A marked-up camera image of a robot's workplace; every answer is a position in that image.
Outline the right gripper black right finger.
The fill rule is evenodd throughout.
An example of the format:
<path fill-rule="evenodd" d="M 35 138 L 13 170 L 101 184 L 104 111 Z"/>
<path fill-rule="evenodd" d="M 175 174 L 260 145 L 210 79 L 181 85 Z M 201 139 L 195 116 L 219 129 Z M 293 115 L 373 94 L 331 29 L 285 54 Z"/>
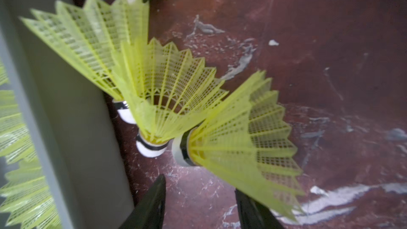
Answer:
<path fill-rule="evenodd" d="M 241 229 L 284 229 L 272 212 L 248 195 L 235 190 Z"/>

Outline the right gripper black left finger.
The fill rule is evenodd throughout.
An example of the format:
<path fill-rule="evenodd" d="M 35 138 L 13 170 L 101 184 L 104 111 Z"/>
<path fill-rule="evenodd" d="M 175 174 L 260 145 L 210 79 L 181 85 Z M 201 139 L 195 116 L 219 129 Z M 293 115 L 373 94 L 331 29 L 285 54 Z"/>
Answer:
<path fill-rule="evenodd" d="M 162 229 L 165 215 L 166 180 L 159 175 L 120 229 Z"/>

